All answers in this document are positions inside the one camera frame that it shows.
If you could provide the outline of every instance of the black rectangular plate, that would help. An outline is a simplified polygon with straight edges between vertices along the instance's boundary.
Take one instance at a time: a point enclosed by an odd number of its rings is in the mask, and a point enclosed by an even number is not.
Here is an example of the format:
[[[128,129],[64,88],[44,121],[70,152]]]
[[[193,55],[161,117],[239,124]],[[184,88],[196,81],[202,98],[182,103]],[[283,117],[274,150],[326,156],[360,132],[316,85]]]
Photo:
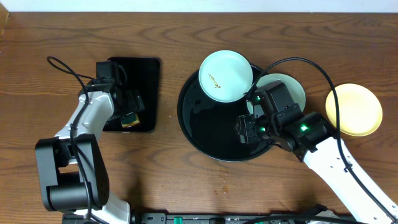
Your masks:
[[[127,73],[128,88],[138,90],[145,110],[138,113],[140,124],[123,128],[120,119],[107,123],[103,131],[151,132],[155,129],[160,61],[157,58],[111,57]]]

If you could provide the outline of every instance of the electrical cord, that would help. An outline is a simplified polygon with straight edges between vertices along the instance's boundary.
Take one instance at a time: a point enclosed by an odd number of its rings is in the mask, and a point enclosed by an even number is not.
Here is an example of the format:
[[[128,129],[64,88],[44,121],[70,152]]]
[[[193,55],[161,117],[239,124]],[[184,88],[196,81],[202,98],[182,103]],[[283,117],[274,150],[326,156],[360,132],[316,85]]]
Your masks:
[[[264,147],[264,148],[267,148],[267,147],[269,147],[269,146],[277,146],[277,147],[279,147],[279,148],[282,149],[282,146],[281,146],[280,144],[277,144],[276,141],[275,141],[275,139],[269,138],[269,139],[266,139],[266,140],[264,140],[264,141],[266,141],[266,143],[267,143],[266,147]]]
[[[338,147],[338,151],[340,153],[341,156],[341,160],[343,161],[344,165],[345,165],[345,169],[348,170],[348,172],[353,176],[353,179],[358,183],[358,185],[364,190],[364,192],[369,196],[369,198],[371,198],[373,200],[374,203],[376,203],[376,205],[394,222],[397,223],[397,219],[395,216],[393,216],[393,214],[366,188],[366,186],[361,182],[361,180],[358,178],[358,176],[354,173],[351,164],[347,161],[344,152],[343,152],[343,148],[341,146],[341,134],[340,134],[340,111],[339,111],[339,106],[338,106],[338,99],[337,99],[337,92],[335,90],[335,86],[333,84],[333,82],[331,81],[330,77],[328,76],[328,74],[316,63],[305,59],[305,58],[300,58],[300,57],[291,57],[291,58],[285,58],[282,60],[279,60],[275,63],[273,63],[272,65],[268,66],[266,69],[264,69],[261,74],[256,78],[256,81],[253,83],[252,88],[248,91],[248,94],[251,95],[252,93],[252,89],[254,86],[256,86],[257,82],[260,80],[261,77],[263,77],[264,75],[267,74],[268,70],[270,70],[272,67],[283,63],[283,62],[288,62],[288,61],[294,61],[294,60],[298,60],[298,61],[302,61],[302,62],[307,62],[310,65],[314,66],[315,68],[317,68],[322,74],[323,76],[326,78],[326,80],[328,81],[330,88],[333,92],[333,96],[335,97],[335,106],[336,106],[336,138],[337,138],[337,147]]]
[[[124,85],[127,85],[127,73],[122,65],[118,65],[118,67],[120,68],[120,70],[122,70],[124,74]]]
[[[278,132],[278,129],[276,128],[276,124],[275,124],[276,114],[277,114],[277,112],[275,112],[275,113],[273,113],[273,114],[271,115],[271,125],[272,125],[272,128],[273,128],[275,134],[276,134],[277,136],[280,136],[280,134],[279,134],[279,132]]]
[[[260,222],[269,222],[274,220],[311,220],[311,221],[321,221],[321,222],[337,223],[337,224],[364,224],[361,222],[345,220],[342,218],[321,217],[316,215],[276,215],[276,216],[256,218],[244,222],[243,224],[257,224]]]
[[[93,77],[89,77],[88,75],[80,75],[80,74],[77,74],[77,73],[72,73],[70,70],[67,71],[67,70],[65,70],[65,69],[62,69],[62,68],[60,68],[60,67],[54,65],[49,59],[53,59],[53,60],[57,61],[58,63],[60,63],[61,61],[60,61],[59,59],[55,58],[55,57],[52,57],[52,56],[48,56],[48,57],[47,57],[47,61],[49,62],[49,64],[50,64],[51,66],[53,66],[54,68],[60,70],[61,72],[65,72],[65,73],[70,74],[70,75],[77,75],[78,77],[82,77],[82,78],[89,78],[89,79],[91,79],[91,80],[95,79],[95,78],[93,78]]]
[[[54,61],[58,62],[59,64],[64,66],[69,72],[64,70],[64,69],[62,69],[62,68],[60,68],[60,67],[58,67],[58,66],[56,66],[54,63],[51,62],[51,60],[54,60]],[[87,194],[87,214],[86,214],[85,219],[91,220],[91,209],[93,207],[93,199],[91,198],[92,197],[92,195],[91,195],[91,185],[88,182],[86,172],[85,172],[83,164],[81,163],[81,160],[80,160],[80,156],[79,156],[79,152],[78,152],[78,151],[80,151],[80,149],[78,148],[78,146],[76,145],[76,142],[75,142],[75,132],[77,130],[79,119],[82,116],[82,114],[84,113],[84,111],[86,110],[87,106],[89,105],[90,99],[88,97],[88,92],[87,92],[86,86],[84,85],[82,80],[79,78],[79,76],[81,76],[81,75],[76,74],[67,64],[63,63],[61,60],[59,60],[59,59],[57,59],[57,58],[55,58],[53,56],[48,56],[47,57],[47,61],[54,68],[56,68],[56,69],[58,69],[60,71],[63,71],[65,73],[67,73],[67,74],[71,74],[71,75],[75,76],[75,78],[79,81],[81,87],[83,88],[83,91],[84,91],[85,96],[86,96],[85,104],[83,105],[83,107],[81,108],[79,113],[76,115],[76,117],[73,120],[72,124],[70,124],[70,144],[71,144],[73,154],[75,155],[79,170],[81,172],[81,176],[83,177],[83,181],[84,181],[84,184],[85,184],[85,189],[86,189],[86,194]]]
[[[92,218],[94,221],[96,221],[96,222],[98,222],[98,223],[100,223],[100,224],[109,224],[109,223],[107,223],[107,222],[101,220],[100,218],[96,217],[95,215],[92,215],[91,218]]]
[[[256,66],[256,65],[252,65],[252,67],[254,67],[255,69],[259,69],[259,67]],[[246,97],[246,100],[247,100],[247,101],[250,101],[250,100],[251,100],[251,96],[252,96],[253,92],[254,92],[255,90],[257,90],[257,86],[256,86],[256,85],[257,85],[257,83],[259,82],[260,78],[263,77],[264,75],[268,75],[268,72],[267,72],[267,71],[268,71],[268,70],[266,70],[266,69],[262,70],[261,73],[257,76],[257,78],[256,78],[256,80],[254,81],[254,83],[251,85],[249,91],[248,91],[247,93],[245,93],[245,97]]]

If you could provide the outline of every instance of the black round bowl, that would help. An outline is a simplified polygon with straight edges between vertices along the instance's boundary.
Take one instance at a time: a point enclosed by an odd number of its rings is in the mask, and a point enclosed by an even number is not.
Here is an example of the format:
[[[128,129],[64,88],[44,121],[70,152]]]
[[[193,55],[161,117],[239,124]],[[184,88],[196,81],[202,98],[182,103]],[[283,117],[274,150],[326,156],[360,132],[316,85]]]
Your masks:
[[[261,68],[252,65],[253,80]],[[265,153],[263,142],[241,144],[235,130],[236,118],[249,114],[244,98],[220,103],[206,95],[200,87],[196,71],[182,87],[178,98],[178,121],[181,129],[199,151],[221,161],[246,161]]]

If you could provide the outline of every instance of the white wall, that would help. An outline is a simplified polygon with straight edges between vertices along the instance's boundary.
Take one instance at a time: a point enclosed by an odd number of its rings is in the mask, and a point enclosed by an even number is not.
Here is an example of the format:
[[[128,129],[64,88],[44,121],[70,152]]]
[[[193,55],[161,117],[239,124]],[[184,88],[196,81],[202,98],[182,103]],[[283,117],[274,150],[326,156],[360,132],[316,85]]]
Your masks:
[[[398,0],[0,0],[10,12],[398,12]]]

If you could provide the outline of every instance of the green led light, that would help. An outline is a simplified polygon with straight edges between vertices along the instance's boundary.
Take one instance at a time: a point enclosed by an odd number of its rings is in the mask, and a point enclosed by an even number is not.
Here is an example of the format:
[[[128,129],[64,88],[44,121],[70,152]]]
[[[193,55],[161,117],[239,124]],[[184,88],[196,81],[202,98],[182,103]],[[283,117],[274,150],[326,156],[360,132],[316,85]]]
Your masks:
[[[305,130],[307,130],[307,129],[308,129],[308,127],[307,127],[306,125],[304,125],[304,124],[301,125],[301,130],[302,130],[302,131],[305,131]]]

